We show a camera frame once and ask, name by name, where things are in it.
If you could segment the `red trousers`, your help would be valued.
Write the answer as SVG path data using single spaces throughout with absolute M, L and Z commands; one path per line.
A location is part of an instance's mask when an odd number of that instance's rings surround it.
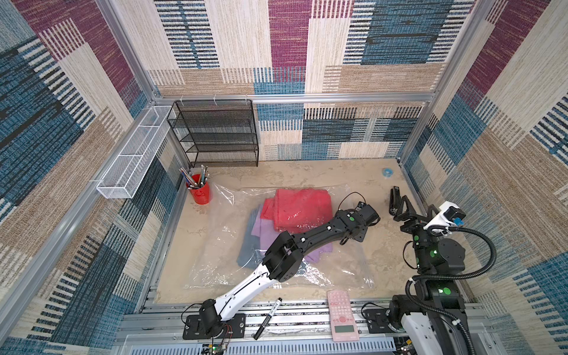
M 270 220 L 277 232 L 306 232 L 334 217 L 331 195 L 325 189 L 277 189 L 265 200 L 260 218 Z

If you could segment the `lilac trousers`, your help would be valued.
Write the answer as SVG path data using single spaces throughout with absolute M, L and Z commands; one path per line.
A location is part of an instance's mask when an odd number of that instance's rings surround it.
M 274 227 L 271 212 L 273 212 L 273 201 L 269 198 L 260 207 L 251 230 L 251 251 L 253 252 L 263 254 L 279 235 L 279 232 Z M 329 244 L 306 255 L 305 259 L 308 263 L 319 263 L 322 254 L 332 253 L 332 251 L 333 246 Z

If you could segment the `clear plastic vacuum bag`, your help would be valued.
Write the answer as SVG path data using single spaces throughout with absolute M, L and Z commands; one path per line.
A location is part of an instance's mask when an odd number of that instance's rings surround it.
M 273 188 L 232 190 L 215 184 L 212 200 L 206 205 L 205 232 L 192 237 L 189 250 L 195 253 L 185 271 L 185 289 L 215 288 L 227 291 L 249 276 L 262 262 L 275 231 L 261 219 L 263 204 L 275 196 Z M 306 257 L 299 271 L 283 288 L 371 288 L 371 270 L 363 247 L 350 241 L 344 246 L 333 242 L 312 257 Z

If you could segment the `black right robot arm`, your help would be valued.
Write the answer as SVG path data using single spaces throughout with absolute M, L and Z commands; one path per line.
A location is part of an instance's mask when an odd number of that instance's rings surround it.
M 449 201 L 429 206 L 419 214 L 399 187 L 390 190 L 389 212 L 411 235 L 416 275 L 405 284 L 405 292 L 395 295 L 385 313 L 394 332 L 405 332 L 418 354 L 474 354 L 465 302 L 457 285 L 460 280 L 480 277 L 496 263 L 497 251 L 489 237 L 464 227 L 465 212 Z M 465 249 L 450 237 L 461 232 L 480 238 L 490 251 L 481 268 L 466 272 Z

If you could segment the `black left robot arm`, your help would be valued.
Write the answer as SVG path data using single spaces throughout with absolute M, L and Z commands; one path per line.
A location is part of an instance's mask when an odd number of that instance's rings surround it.
M 226 294 L 201 303 L 199 316 L 205 336 L 217 337 L 242 306 L 270 286 L 293 278 L 307 254 L 335 241 L 361 243 L 368 228 L 379 221 L 376 210 L 361 201 L 355 209 L 337 210 L 329 222 L 307 232 L 281 232 L 248 277 Z

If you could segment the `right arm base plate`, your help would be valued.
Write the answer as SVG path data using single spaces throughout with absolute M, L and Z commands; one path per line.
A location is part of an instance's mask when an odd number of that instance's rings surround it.
M 366 321 L 370 334 L 391 334 L 393 330 L 389 326 L 390 322 L 386 314 L 386 309 L 364 309 L 363 317 Z

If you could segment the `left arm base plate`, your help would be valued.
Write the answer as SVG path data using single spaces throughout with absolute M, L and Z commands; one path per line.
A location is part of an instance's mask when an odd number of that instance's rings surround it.
M 183 327 L 183 340 L 242 339 L 246 327 L 246 315 L 237 313 L 228 321 L 202 320 L 200 315 L 188 315 Z

